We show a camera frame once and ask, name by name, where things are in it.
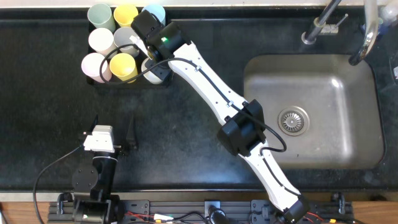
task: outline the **stainless steel sink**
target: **stainless steel sink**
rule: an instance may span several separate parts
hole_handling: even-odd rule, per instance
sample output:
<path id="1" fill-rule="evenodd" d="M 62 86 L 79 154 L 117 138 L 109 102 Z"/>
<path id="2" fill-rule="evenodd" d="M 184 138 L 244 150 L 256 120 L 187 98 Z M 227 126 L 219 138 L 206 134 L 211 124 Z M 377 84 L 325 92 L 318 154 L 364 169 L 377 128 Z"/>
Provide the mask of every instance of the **stainless steel sink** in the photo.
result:
<path id="1" fill-rule="evenodd" d="M 263 107 L 286 141 L 283 168 L 366 169 L 383 157 L 376 87 L 366 62 L 348 55 L 263 55 L 246 65 L 244 97 Z M 281 147 L 266 133 L 270 146 Z"/>

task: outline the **wooden floor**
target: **wooden floor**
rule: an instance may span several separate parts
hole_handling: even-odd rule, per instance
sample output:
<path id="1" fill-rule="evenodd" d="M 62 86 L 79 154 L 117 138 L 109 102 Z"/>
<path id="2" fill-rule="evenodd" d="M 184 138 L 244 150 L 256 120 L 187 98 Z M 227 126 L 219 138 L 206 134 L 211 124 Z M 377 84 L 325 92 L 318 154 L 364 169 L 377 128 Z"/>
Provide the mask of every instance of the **wooden floor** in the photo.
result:
<path id="1" fill-rule="evenodd" d="M 8 224 L 39 223 L 31 202 L 3 202 Z M 40 214 L 47 220 L 48 202 L 39 202 Z M 353 202 L 355 218 L 368 224 L 398 223 L 398 202 Z"/>

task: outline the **white robotic arm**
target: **white robotic arm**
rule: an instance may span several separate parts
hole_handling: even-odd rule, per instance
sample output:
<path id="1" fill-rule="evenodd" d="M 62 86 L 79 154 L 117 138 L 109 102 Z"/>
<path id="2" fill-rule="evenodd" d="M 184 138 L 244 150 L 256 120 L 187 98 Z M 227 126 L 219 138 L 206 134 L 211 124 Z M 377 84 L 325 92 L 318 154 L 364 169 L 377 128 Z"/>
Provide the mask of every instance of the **white robotic arm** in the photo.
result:
<path id="1" fill-rule="evenodd" d="M 145 42 L 148 56 L 167 60 L 169 67 L 184 78 L 207 102 L 222 125 L 219 140 L 233 155 L 241 156 L 256 173 L 269 194 L 272 204 L 280 210 L 280 223 L 296 223 L 310 209 L 300 192 L 292 186 L 276 163 L 268 147 L 261 105 L 248 103 L 236 94 L 204 61 L 196 45 L 174 23 L 167 27 L 147 11 L 134 18 L 132 28 Z"/>

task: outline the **black countertop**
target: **black countertop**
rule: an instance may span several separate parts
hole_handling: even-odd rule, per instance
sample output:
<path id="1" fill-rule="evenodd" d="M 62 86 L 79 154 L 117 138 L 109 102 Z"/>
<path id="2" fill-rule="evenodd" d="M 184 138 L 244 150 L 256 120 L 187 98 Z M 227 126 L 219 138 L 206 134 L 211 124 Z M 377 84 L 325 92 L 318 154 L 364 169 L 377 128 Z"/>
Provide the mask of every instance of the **black countertop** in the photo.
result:
<path id="1" fill-rule="evenodd" d="M 182 78 L 163 90 L 104 90 L 86 83 L 80 63 L 88 49 L 86 9 L 2 11 L 0 16 L 0 190 L 31 190 L 40 170 L 75 148 L 96 114 L 126 134 L 136 118 L 140 149 L 120 157 L 114 191 L 167 189 L 263 190 L 245 162 L 216 138 L 220 126 Z M 203 58 L 243 94 L 243 69 L 264 54 L 351 54 L 363 36 L 363 10 L 349 12 L 336 36 L 304 45 L 300 35 L 321 9 L 169 9 Z M 368 170 L 284 170 L 300 190 L 398 189 L 398 30 L 375 44 L 366 61 L 376 77 L 386 153 Z M 92 155 L 80 151 L 41 178 L 39 190 L 71 190 L 72 174 Z"/>

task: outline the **sink drain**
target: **sink drain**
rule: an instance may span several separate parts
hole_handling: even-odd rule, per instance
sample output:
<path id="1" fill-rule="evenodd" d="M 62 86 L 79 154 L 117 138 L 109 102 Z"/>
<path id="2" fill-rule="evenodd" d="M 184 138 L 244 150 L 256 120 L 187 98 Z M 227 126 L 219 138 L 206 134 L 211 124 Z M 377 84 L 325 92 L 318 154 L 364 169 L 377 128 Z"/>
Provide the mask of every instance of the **sink drain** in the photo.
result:
<path id="1" fill-rule="evenodd" d="M 288 107 L 279 113 L 279 127 L 288 135 L 298 136 L 304 133 L 309 123 L 308 114 L 298 106 Z"/>

